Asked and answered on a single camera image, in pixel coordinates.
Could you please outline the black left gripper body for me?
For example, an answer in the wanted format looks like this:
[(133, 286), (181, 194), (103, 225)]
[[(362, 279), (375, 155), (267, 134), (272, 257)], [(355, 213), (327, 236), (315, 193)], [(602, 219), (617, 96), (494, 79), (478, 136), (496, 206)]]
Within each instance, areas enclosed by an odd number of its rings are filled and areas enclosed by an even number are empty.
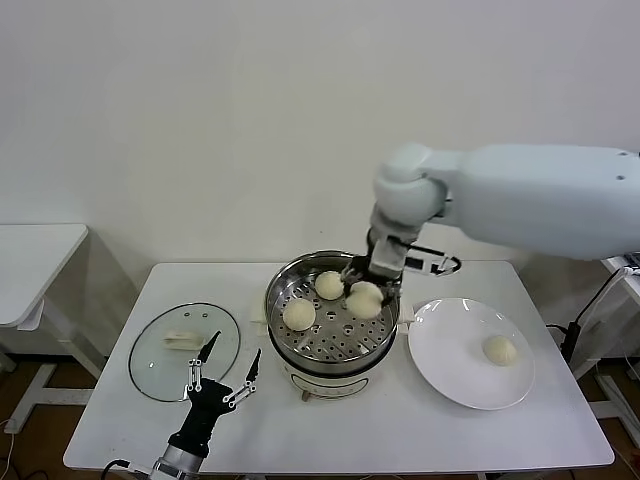
[(168, 444), (178, 449), (208, 449), (219, 417), (235, 410), (224, 402), (232, 393), (232, 388), (203, 378), (201, 390), (188, 393), (191, 402), (189, 412), (180, 430), (169, 437)]

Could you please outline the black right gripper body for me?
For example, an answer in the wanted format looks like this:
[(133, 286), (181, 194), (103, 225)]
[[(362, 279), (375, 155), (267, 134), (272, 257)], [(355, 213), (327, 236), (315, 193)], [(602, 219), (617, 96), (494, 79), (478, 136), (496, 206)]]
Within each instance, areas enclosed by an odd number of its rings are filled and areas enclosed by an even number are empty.
[(401, 278), (391, 279), (370, 271), (371, 258), (374, 250), (374, 240), (371, 231), (366, 236), (367, 253), (363, 256), (354, 256), (351, 260), (351, 284), (365, 281), (374, 284), (381, 291), (399, 291)]

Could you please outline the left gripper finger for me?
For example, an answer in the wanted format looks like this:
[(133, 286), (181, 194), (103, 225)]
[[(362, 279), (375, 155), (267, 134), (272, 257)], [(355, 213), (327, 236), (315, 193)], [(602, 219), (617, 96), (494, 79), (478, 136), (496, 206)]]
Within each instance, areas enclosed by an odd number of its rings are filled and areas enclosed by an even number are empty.
[(208, 358), (221, 335), (220, 331), (217, 331), (213, 337), (200, 349), (198, 355), (188, 361), (188, 380), (185, 385), (184, 391), (200, 392), (202, 390), (202, 366), (208, 361)]
[(258, 349), (253, 362), (247, 372), (244, 383), (236, 390), (233, 390), (230, 395), (223, 398), (223, 403), (227, 406), (237, 406), (239, 403), (246, 400), (250, 395), (254, 394), (257, 390), (256, 379), (259, 374), (259, 363), (262, 350)]

